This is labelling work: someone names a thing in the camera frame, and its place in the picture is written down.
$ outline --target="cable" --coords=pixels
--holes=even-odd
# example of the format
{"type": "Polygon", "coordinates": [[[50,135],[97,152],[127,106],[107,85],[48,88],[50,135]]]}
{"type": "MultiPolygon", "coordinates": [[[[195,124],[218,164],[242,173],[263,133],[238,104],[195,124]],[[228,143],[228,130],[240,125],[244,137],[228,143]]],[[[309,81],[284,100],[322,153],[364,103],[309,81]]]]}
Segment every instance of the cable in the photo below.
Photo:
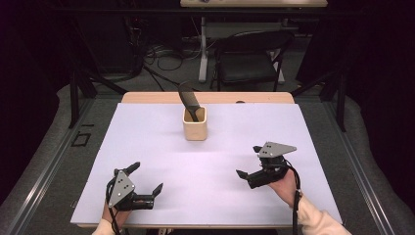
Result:
{"type": "Polygon", "coordinates": [[[301,182],[300,176],[297,171],[292,167],[291,163],[286,160],[288,164],[268,164],[267,166],[273,167],[284,167],[293,171],[294,179],[296,181],[296,192],[294,195],[294,204],[293,204],[293,235],[299,234],[299,222],[298,222],[298,211],[299,211],[299,202],[300,202],[300,193],[301,193],[301,182]]]}
{"type": "Polygon", "coordinates": [[[147,65],[152,65],[155,61],[156,61],[156,57],[157,57],[157,52],[156,52],[156,49],[155,48],[153,48],[153,47],[151,47],[151,49],[150,50],[152,50],[152,58],[153,58],[153,60],[151,61],[151,62],[147,62],[146,60],[144,60],[144,63],[146,63],[147,65]]]}
{"type": "Polygon", "coordinates": [[[183,65],[183,57],[181,55],[177,55],[177,54],[171,54],[169,56],[159,56],[159,59],[157,60],[157,66],[159,67],[159,69],[161,69],[162,71],[175,71],[177,69],[179,69],[181,66],[183,65]],[[172,57],[173,55],[178,56],[179,59],[179,65],[173,69],[164,69],[161,67],[160,62],[161,62],[161,58],[165,58],[165,57],[172,57]]]}
{"type": "Polygon", "coordinates": [[[191,58],[186,58],[186,60],[187,60],[187,61],[190,61],[190,60],[193,60],[193,59],[198,58],[198,57],[199,57],[199,55],[201,54],[201,52],[202,52],[202,43],[201,43],[201,46],[199,47],[198,54],[196,54],[196,56],[194,56],[194,57],[191,57],[191,58]]]}
{"type": "Polygon", "coordinates": [[[159,86],[161,91],[164,91],[164,89],[162,89],[161,84],[159,83],[159,81],[155,78],[155,76],[150,72],[150,75],[152,76],[153,80],[157,83],[157,85],[159,86]]]}
{"type": "MultiPolygon", "coordinates": [[[[110,197],[111,197],[111,194],[113,193],[113,190],[114,190],[115,181],[116,181],[116,179],[114,177],[107,184],[107,190],[106,190],[106,201],[107,201],[107,205],[110,203],[110,197]]],[[[110,208],[110,206],[108,206],[108,210],[110,211],[110,216],[111,216],[111,219],[112,219],[111,226],[112,226],[113,232],[116,235],[120,235],[119,228],[118,228],[118,224],[116,223],[116,218],[115,218],[116,215],[118,214],[118,212],[116,212],[116,214],[114,214],[114,212],[110,208]]]]}
{"type": "Polygon", "coordinates": [[[193,26],[195,27],[195,30],[198,33],[198,36],[201,36],[201,34],[199,33],[198,28],[196,27],[195,20],[193,19],[193,17],[191,19],[192,19],[193,26]]]}
{"type": "Polygon", "coordinates": [[[158,74],[157,72],[155,72],[154,70],[151,70],[150,68],[148,68],[148,67],[146,67],[146,66],[144,66],[143,67],[143,69],[145,70],[145,71],[147,71],[147,72],[149,72],[149,73],[152,73],[153,75],[156,75],[156,76],[158,76],[159,78],[161,78],[161,79],[163,79],[163,80],[165,80],[165,81],[168,81],[168,82],[170,82],[170,83],[172,83],[172,84],[174,84],[175,86],[179,86],[179,82],[176,82],[176,81],[173,81],[173,80],[170,80],[169,78],[167,78],[167,77],[165,77],[165,76],[162,76],[162,75],[160,75],[160,74],[158,74]]]}

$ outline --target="table leg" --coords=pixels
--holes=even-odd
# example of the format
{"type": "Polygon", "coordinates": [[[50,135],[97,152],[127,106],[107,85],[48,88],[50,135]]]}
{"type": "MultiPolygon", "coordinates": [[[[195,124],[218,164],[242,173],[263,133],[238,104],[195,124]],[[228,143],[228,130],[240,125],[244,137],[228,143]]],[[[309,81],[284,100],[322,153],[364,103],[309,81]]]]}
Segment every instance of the table leg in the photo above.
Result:
{"type": "Polygon", "coordinates": [[[199,70],[199,82],[206,82],[207,81],[207,71],[208,71],[208,51],[207,51],[207,35],[206,35],[206,19],[202,17],[202,24],[201,24],[201,67],[199,70]]]}

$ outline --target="wire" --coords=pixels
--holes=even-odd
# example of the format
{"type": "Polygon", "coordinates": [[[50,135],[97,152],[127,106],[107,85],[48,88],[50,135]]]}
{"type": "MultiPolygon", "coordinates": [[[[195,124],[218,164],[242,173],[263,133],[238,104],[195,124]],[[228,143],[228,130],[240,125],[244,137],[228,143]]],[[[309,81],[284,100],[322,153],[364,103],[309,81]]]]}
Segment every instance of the wire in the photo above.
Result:
{"type": "Polygon", "coordinates": [[[215,39],[208,47],[207,47],[207,49],[209,49],[211,46],[213,46],[213,44],[215,43],[215,42],[217,42],[217,40],[218,39],[215,39]]]}
{"type": "MultiPolygon", "coordinates": [[[[107,190],[106,190],[107,205],[110,204],[110,197],[111,197],[111,194],[113,193],[114,185],[115,185],[115,177],[112,180],[110,180],[110,182],[108,182],[108,184],[107,184],[107,190]]],[[[112,223],[111,223],[113,232],[116,235],[120,235],[118,224],[116,223],[116,218],[115,218],[116,215],[118,214],[118,211],[116,212],[116,214],[114,214],[114,212],[113,212],[112,208],[110,208],[110,206],[108,206],[108,210],[110,212],[111,219],[113,220],[112,223]]]]}
{"type": "Polygon", "coordinates": [[[150,75],[152,76],[153,80],[157,83],[157,85],[159,86],[161,91],[164,91],[164,89],[162,89],[161,84],[159,83],[159,81],[155,78],[155,76],[153,75],[152,72],[150,72],[150,75]]]}
{"type": "MultiPolygon", "coordinates": [[[[156,61],[156,57],[157,57],[156,49],[151,47],[151,50],[152,50],[152,57],[151,58],[153,58],[153,60],[151,62],[147,62],[146,60],[144,60],[144,63],[146,63],[147,65],[152,65],[156,61]]],[[[147,55],[146,55],[145,58],[150,58],[149,52],[147,52],[147,55]]]]}
{"type": "Polygon", "coordinates": [[[293,171],[294,179],[296,181],[296,193],[294,195],[294,204],[293,204],[293,234],[299,234],[299,222],[298,222],[298,211],[299,211],[299,202],[300,202],[300,192],[301,192],[301,182],[300,176],[297,173],[296,169],[292,167],[291,163],[285,160],[288,164],[268,164],[267,166],[273,167],[283,167],[288,168],[293,171]]]}
{"type": "Polygon", "coordinates": [[[198,45],[195,45],[195,47],[193,48],[193,50],[184,50],[184,51],[190,51],[190,54],[189,55],[185,55],[184,56],[185,57],[185,60],[193,60],[193,59],[195,59],[195,58],[197,58],[199,56],[199,54],[201,53],[201,46],[202,46],[202,44],[200,43],[199,40],[198,40],[198,42],[200,44],[199,45],[199,50],[197,51],[198,54],[196,56],[194,56],[194,57],[190,57],[190,56],[192,56],[196,52],[196,48],[198,48],[198,45]]]}
{"type": "Polygon", "coordinates": [[[179,82],[176,82],[176,81],[173,81],[173,80],[171,80],[171,79],[169,79],[169,78],[167,78],[167,77],[165,77],[165,76],[162,76],[162,75],[160,75],[160,74],[158,74],[157,72],[155,72],[154,70],[151,70],[150,68],[148,68],[148,67],[143,67],[143,69],[145,70],[145,71],[147,71],[147,72],[149,72],[149,73],[151,73],[151,74],[153,74],[153,75],[156,75],[156,76],[158,76],[159,78],[161,78],[161,79],[163,79],[163,80],[165,80],[165,81],[168,81],[168,82],[170,82],[170,83],[172,83],[172,84],[174,84],[175,86],[179,86],[179,82]]]}
{"type": "Polygon", "coordinates": [[[190,60],[193,60],[193,59],[198,58],[198,57],[199,57],[199,55],[201,54],[201,52],[202,52],[202,43],[201,43],[201,46],[199,47],[198,54],[196,54],[196,56],[194,56],[194,57],[191,57],[191,58],[186,58],[186,60],[187,60],[187,61],[190,61],[190,60]]]}
{"type": "Polygon", "coordinates": [[[192,19],[193,26],[195,27],[195,30],[198,33],[198,36],[201,36],[201,34],[199,33],[199,30],[198,30],[198,27],[195,24],[195,20],[193,18],[191,18],[191,19],[192,19]]]}
{"type": "Polygon", "coordinates": [[[159,59],[157,60],[157,66],[162,71],[175,71],[175,70],[179,69],[182,65],[183,65],[183,57],[181,55],[177,55],[177,54],[171,54],[169,56],[159,56],[159,59]],[[164,68],[162,68],[161,65],[160,65],[161,58],[172,57],[173,55],[178,57],[178,59],[179,59],[179,65],[177,67],[172,68],[172,69],[164,69],[164,68]]]}

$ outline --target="equipment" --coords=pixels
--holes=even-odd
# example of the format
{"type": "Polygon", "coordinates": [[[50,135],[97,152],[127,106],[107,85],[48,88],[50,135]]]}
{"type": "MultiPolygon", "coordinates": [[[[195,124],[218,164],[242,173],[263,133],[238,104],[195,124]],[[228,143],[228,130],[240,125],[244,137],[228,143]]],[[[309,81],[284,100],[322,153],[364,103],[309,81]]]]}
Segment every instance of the equipment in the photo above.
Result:
{"type": "Polygon", "coordinates": [[[118,212],[132,210],[151,210],[154,206],[156,196],[161,192],[160,184],[152,195],[137,195],[134,193],[135,185],[128,178],[128,175],[140,167],[140,163],[135,163],[124,169],[115,169],[114,178],[107,185],[106,202],[113,219],[113,231],[119,234],[113,208],[118,212]]]}
{"type": "Polygon", "coordinates": [[[247,174],[236,170],[239,177],[246,179],[250,187],[256,188],[284,178],[288,171],[287,161],[283,154],[295,151],[297,148],[288,145],[266,142],[263,147],[254,146],[254,151],[258,153],[261,161],[262,170],[247,174]]]}
{"type": "Polygon", "coordinates": [[[291,153],[296,149],[297,148],[293,146],[273,142],[266,142],[262,147],[254,146],[254,151],[261,161],[262,170],[252,174],[247,174],[238,169],[236,170],[239,177],[246,179],[252,189],[284,178],[289,169],[293,171],[297,188],[293,195],[293,234],[298,234],[297,211],[299,210],[300,201],[300,177],[291,164],[284,159],[283,155],[291,153]]]}

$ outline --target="black object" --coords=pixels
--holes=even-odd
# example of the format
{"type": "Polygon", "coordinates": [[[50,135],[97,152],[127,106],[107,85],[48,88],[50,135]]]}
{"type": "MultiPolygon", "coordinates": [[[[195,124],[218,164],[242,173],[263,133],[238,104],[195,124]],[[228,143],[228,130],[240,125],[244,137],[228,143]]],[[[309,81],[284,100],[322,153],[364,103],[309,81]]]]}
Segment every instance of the black object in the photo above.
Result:
{"type": "MultiPolygon", "coordinates": [[[[54,23],[57,19],[62,19],[63,16],[81,16],[81,15],[112,15],[112,16],[130,16],[130,17],[137,17],[137,16],[151,16],[151,17],[159,17],[159,16],[168,16],[168,21],[171,21],[171,16],[176,17],[195,17],[195,16],[203,16],[203,17],[231,17],[231,16],[251,16],[251,17],[269,17],[271,19],[279,20],[281,18],[320,18],[326,20],[335,20],[335,19],[356,19],[362,15],[361,12],[356,11],[325,11],[324,8],[312,9],[312,10],[305,10],[305,9],[289,9],[289,10],[281,10],[281,9],[182,9],[179,8],[179,2],[176,1],[166,1],[162,2],[163,6],[170,7],[166,3],[175,4],[176,7],[167,8],[167,9],[159,9],[156,8],[152,3],[156,1],[150,0],[142,0],[140,1],[140,5],[144,6],[144,9],[129,9],[129,8],[81,8],[81,7],[68,7],[68,6],[56,6],[52,4],[45,4],[44,2],[39,2],[40,6],[43,8],[43,11],[46,13],[50,13],[50,15],[55,16],[49,20],[51,23],[52,28],[57,32],[58,35],[58,42],[62,44],[62,48],[64,49],[65,55],[67,55],[67,64],[72,67],[74,70],[72,80],[70,82],[70,89],[71,89],[71,110],[72,110],[72,121],[69,127],[73,127],[74,124],[77,122],[79,116],[79,107],[78,101],[76,99],[77,95],[77,87],[82,91],[82,93],[87,98],[94,98],[97,95],[97,91],[93,87],[91,81],[88,79],[88,75],[84,74],[81,71],[80,65],[78,64],[77,58],[72,55],[73,50],[70,48],[70,43],[66,41],[68,38],[63,30],[60,30],[61,27],[57,26],[54,23]]],[[[159,30],[159,26],[153,25],[152,28],[159,30]]],[[[106,86],[109,86],[111,89],[115,90],[119,94],[124,94],[126,90],[123,90],[120,87],[116,87],[116,85],[110,85],[110,82],[105,80],[101,76],[94,77],[96,81],[102,82],[106,86]]]]}
{"type": "MultiPolygon", "coordinates": [[[[61,82],[65,82],[60,80],[65,72],[61,70],[60,53],[54,47],[53,37],[42,34],[47,32],[42,25],[43,16],[36,13],[32,2],[16,2],[20,3],[16,11],[0,6],[5,10],[0,22],[0,76],[3,77],[0,205],[12,192],[53,123],[60,104],[56,92],[61,82]],[[44,54],[37,55],[36,47],[42,47],[44,54]]],[[[18,5],[16,2],[6,4],[18,5]]]]}
{"type": "Polygon", "coordinates": [[[355,22],[322,21],[315,32],[319,36],[317,39],[312,38],[296,78],[303,82],[303,86],[291,92],[296,97],[325,82],[320,99],[331,101],[337,92],[336,122],[342,132],[346,132],[344,122],[347,78],[358,58],[371,43],[369,31],[372,25],[377,24],[372,20],[373,15],[373,9],[366,7],[355,22]]]}
{"type": "Polygon", "coordinates": [[[56,15],[50,14],[49,6],[43,2],[39,2],[39,8],[48,21],[51,33],[56,35],[57,43],[62,48],[63,59],[72,71],[69,82],[71,106],[69,128],[73,128],[79,118],[78,88],[85,98],[94,98],[98,94],[92,80],[104,84],[120,95],[127,91],[105,79],[92,65],[92,55],[71,21],[62,21],[61,18],[56,18],[56,15]]]}
{"type": "Polygon", "coordinates": [[[261,161],[262,170],[252,174],[236,170],[239,177],[246,179],[250,187],[256,188],[271,182],[278,181],[286,175],[288,169],[294,173],[296,181],[296,192],[293,205],[293,234],[298,234],[298,215],[300,201],[300,177],[297,171],[284,159],[283,154],[295,151],[297,148],[289,145],[266,142],[262,147],[254,146],[254,151],[258,153],[261,161]]]}
{"type": "MultiPolygon", "coordinates": [[[[134,10],[181,10],[180,0],[134,0],[138,7],[134,10]]],[[[160,43],[176,51],[183,49],[181,18],[173,14],[155,16],[154,14],[136,14],[148,23],[148,34],[156,43],[160,43]]]]}
{"type": "MultiPolygon", "coordinates": [[[[125,6],[120,2],[68,0],[63,4],[66,7],[116,9],[125,6]]],[[[130,73],[134,54],[123,16],[75,16],[72,21],[76,26],[76,35],[91,54],[94,69],[100,73],[130,73]]]]}
{"type": "Polygon", "coordinates": [[[196,111],[201,107],[199,102],[196,99],[195,93],[193,93],[192,87],[188,86],[189,81],[184,81],[180,83],[178,90],[181,101],[183,102],[184,107],[189,112],[193,121],[199,121],[196,116],[196,111]]]}
{"type": "Polygon", "coordinates": [[[266,142],[263,147],[254,146],[254,151],[258,153],[258,157],[261,161],[262,170],[252,174],[247,174],[238,169],[236,172],[240,178],[248,181],[248,184],[252,189],[278,181],[284,178],[289,169],[287,161],[282,155],[295,150],[296,147],[272,142],[266,142]]]}
{"type": "Polygon", "coordinates": [[[276,91],[284,53],[293,41],[294,36],[288,31],[253,31],[229,36],[214,52],[216,67],[210,89],[216,80],[218,91],[221,84],[273,81],[276,91]],[[271,57],[269,52],[278,53],[271,57]]]}
{"type": "Polygon", "coordinates": [[[151,210],[154,205],[155,197],[161,192],[160,184],[152,195],[137,195],[134,193],[135,185],[128,178],[128,175],[136,170],[140,163],[135,163],[124,169],[115,169],[115,177],[108,183],[106,191],[106,202],[110,211],[112,228],[116,235],[119,235],[119,228],[116,224],[113,208],[121,212],[131,210],[151,210]]]}

